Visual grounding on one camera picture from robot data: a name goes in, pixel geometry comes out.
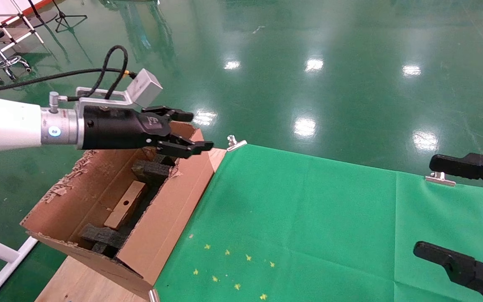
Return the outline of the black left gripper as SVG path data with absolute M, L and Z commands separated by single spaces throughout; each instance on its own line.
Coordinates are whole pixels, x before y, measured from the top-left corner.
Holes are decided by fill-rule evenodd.
M 170 121 L 191 122 L 194 113 L 167 106 L 134 109 L 111 108 L 108 111 L 86 106 L 83 112 L 84 150 L 155 148 L 156 153 L 188 159 L 211 151 L 212 141 L 193 141 L 171 133 Z

